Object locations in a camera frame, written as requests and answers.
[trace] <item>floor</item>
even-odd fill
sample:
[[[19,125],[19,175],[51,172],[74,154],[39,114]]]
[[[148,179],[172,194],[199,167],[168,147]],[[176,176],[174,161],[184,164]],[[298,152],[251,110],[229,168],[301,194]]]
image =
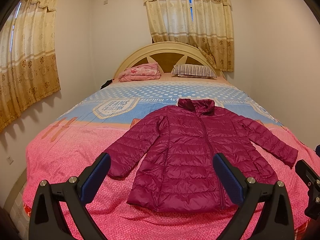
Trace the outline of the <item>floor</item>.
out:
[[[30,218],[26,214],[23,208],[23,201],[22,201],[22,193],[25,188],[25,185],[20,190],[15,202],[10,211],[10,217],[15,224],[16,228],[20,232],[20,237],[22,240],[28,240],[28,233],[29,233],[29,221]]]

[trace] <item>wall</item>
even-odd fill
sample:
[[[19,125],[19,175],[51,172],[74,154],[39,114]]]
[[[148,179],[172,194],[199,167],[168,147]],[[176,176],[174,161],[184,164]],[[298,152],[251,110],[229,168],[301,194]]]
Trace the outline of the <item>wall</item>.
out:
[[[254,37],[250,0],[231,0],[235,37],[235,71],[227,80],[249,96],[252,94]]]
[[[26,168],[27,144],[61,114],[95,91],[90,58],[91,0],[59,0],[56,57],[61,91],[32,105],[0,134],[0,206]],[[14,162],[6,161],[10,155]]]
[[[307,146],[320,144],[320,25],[303,0],[250,0],[252,98]]]
[[[151,44],[143,0],[92,0],[92,62],[96,88],[112,79],[120,64]]]

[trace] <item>blue polka dot fabric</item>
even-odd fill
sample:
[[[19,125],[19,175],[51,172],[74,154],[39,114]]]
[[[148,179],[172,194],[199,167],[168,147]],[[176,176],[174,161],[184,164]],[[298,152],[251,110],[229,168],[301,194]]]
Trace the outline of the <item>blue polka dot fabric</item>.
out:
[[[167,105],[176,105],[179,98],[209,98],[216,106],[236,114],[281,125],[265,109],[236,87],[208,82],[124,82],[112,84],[89,96],[60,117],[96,123],[126,123],[142,119]]]

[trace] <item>jacket sleeve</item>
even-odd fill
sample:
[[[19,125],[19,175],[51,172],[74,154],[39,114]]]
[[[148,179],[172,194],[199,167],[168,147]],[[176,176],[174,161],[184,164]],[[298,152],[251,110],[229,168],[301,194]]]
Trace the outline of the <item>jacket sleeve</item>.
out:
[[[298,157],[298,150],[287,145],[273,135],[268,128],[250,118],[235,114],[233,120],[243,127],[243,131],[250,141],[271,153],[291,169],[293,168]]]
[[[111,157],[109,177],[124,178],[129,175],[159,137],[159,126],[167,112],[168,108],[164,107],[148,114],[104,151]]]

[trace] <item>baseboard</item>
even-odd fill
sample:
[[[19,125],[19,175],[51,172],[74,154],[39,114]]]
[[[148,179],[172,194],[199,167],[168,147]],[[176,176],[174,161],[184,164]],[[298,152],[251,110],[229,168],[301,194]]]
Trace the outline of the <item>baseboard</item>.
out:
[[[11,189],[9,196],[7,197],[3,209],[6,210],[8,213],[10,213],[11,208],[13,206],[14,201],[16,200],[18,193],[22,189],[23,185],[27,182],[27,169],[23,171],[23,173],[20,175],[16,183],[13,185],[13,188]]]

